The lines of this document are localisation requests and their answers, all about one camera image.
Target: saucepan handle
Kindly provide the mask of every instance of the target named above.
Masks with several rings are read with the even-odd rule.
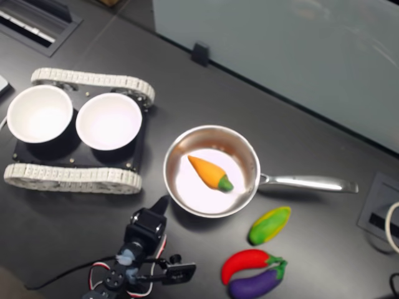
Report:
[[[261,174],[259,185],[278,184],[313,190],[358,193],[357,183],[327,176],[267,176]]]

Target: dark tabletop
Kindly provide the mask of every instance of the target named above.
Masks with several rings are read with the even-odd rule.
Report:
[[[284,282],[267,298],[389,298],[388,278],[398,270],[399,258],[378,253],[356,223],[376,172],[399,179],[397,159],[219,69],[192,63],[187,53],[97,4],[76,0],[69,5],[84,22],[51,59],[0,34],[0,72],[15,88],[0,99],[0,118],[17,92],[30,86],[30,76],[39,67],[146,80],[154,86],[156,100],[145,140],[143,192],[134,196],[35,192],[1,180],[2,266],[35,285],[80,263],[114,254],[130,215],[166,194],[162,163],[171,142],[194,126],[216,124],[244,135],[267,174],[335,176],[357,181],[360,192],[259,192],[239,213],[214,220],[191,216],[171,204],[164,255],[180,253],[198,269],[185,285],[156,285],[150,298],[227,298],[219,279],[223,262],[250,248],[246,235],[251,224],[282,205],[292,208],[286,228],[258,247],[289,262]],[[0,169],[12,162],[15,144],[7,128],[0,132]],[[86,291],[87,271],[82,270],[41,292],[47,298],[78,299]]]

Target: red chili pepper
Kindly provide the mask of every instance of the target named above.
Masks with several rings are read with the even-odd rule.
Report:
[[[222,267],[222,282],[227,285],[234,273],[252,268],[264,268],[282,258],[274,257],[259,249],[248,249],[232,255]]]

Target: white ceramic bowl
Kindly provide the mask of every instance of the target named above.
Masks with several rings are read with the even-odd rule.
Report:
[[[79,111],[76,130],[80,139],[95,150],[111,151],[127,145],[142,126],[137,103],[120,93],[103,93]]]
[[[38,85],[15,97],[8,107],[7,123],[19,140],[42,143],[61,135],[73,114],[67,93],[52,85]]]

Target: plastic vegetable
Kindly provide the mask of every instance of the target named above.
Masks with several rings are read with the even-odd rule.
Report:
[[[253,299],[269,293],[281,283],[286,265],[282,262],[257,276],[233,280],[229,284],[230,295],[234,299]]]
[[[276,262],[283,261],[280,257],[274,257],[265,251],[249,249],[233,254],[222,267],[222,282],[227,285],[234,273],[251,268],[264,268]]]
[[[253,245],[259,245],[273,239],[287,224],[291,214],[290,207],[278,207],[259,218],[251,230],[248,239]]]
[[[226,172],[219,166],[193,156],[188,156],[188,159],[199,177],[209,188],[220,191],[233,190],[233,184],[229,181]]]

